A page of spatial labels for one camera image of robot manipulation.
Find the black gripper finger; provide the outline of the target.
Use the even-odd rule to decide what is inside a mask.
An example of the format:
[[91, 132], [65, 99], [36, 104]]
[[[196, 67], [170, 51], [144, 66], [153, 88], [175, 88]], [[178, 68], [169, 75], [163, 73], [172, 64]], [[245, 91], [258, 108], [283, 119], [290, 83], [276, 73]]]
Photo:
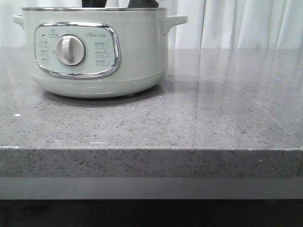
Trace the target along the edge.
[[83, 8], [104, 8], [107, 0], [82, 0], [81, 5]]
[[128, 8], [158, 8], [159, 3], [156, 0], [130, 0]]

